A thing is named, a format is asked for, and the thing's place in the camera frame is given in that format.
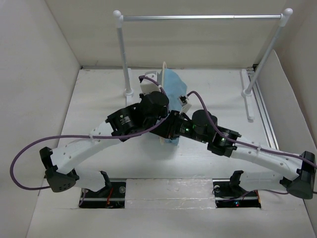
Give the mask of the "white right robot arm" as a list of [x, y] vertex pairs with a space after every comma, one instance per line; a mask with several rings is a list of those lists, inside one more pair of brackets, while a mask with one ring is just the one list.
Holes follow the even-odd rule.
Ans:
[[315, 155], [305, 151], [300, 155], [262, 147], [236, 131], [221, 127], [217, 117], [197, 110], [191, 118], [178, 111], [151, 131], [164, 139], [186, 137], [207, 144], [207, 149], [218, 156], [240, 159], [267, 169], [266, 172], [234, 171], [229, 189], [234, 195], [252, 190], [282, 190], [301, 198], [312, 199], [316, 176]]

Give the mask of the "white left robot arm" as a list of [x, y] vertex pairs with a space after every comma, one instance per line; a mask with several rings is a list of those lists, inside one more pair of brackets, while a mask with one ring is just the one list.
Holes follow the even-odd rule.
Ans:
[[91, 131], [88, 138], [78, 139], [69, 144], [40, 150], [45, 167], [45, 177], [55, 193], [74, 186], [94, 191], [98, 196], [110, 192], [110, 181], [103, 171], [86, 170], [79, 165], [100, 151], [139, 136], [155, 128], [168, 114], [168, 97], [158, 91], [141, 94], [140, 102], [122, 108]]

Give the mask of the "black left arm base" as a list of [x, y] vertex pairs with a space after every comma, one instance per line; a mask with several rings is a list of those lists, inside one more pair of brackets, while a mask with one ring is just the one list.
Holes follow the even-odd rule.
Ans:
[[105, 195], [86, 189], [81, 192], [79, 208], [123, 209], [125, 208], [126, 180], [112, 180], [112, 188]]

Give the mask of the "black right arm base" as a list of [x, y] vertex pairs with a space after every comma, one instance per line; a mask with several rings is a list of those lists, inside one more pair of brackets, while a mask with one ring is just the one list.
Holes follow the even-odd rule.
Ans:
[[257, 191], [231, 188], [228, 179], [213, 179], [212, 184], [216, 208], [261, 208]]

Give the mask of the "cream plastic clothes hanger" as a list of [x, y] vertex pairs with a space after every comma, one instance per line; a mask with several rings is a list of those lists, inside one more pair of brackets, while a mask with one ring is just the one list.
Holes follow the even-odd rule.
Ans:
[[[166, 79], [167, 73], [168, 73], [167, 64], [164, 61], [162, 63], [162, 70], [161, 70], [160, 79], [158, 79], [158, 82], [160, 83], [161, 87], [165, 91], [166, 95], [168, 95], [168, 85], [167, 85], [168, 80]], [[159, 142], [161, 145], [164, 145], [165, 143], [170, 143], [170, 140], [160, 137]]]

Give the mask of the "light blue trousers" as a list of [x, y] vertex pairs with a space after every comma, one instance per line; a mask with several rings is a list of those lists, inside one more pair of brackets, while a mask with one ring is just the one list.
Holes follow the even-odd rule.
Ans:
[[178, 101], [178, 97], [187, 94], [187, 85], [181, 80], [179, 75], [173, 70], [168, 69], [167, 77], [168, 80], [168, 99], [169, 99], [169, 110], [170, 111], [181, 111], [181, 105]]

